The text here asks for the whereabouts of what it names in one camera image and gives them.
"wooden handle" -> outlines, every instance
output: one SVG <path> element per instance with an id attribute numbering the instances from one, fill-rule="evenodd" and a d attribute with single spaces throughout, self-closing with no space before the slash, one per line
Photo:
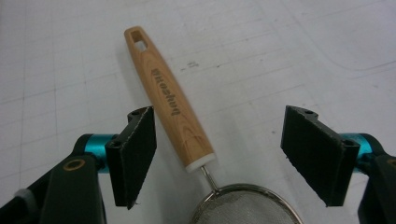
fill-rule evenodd
<path id="1" fill-rule="evenodd" d="M 191 172 L 215 159 L 189 102 L 144 30 L 133 27 L 124 34 L 148 98 L 186 169 Z"/>

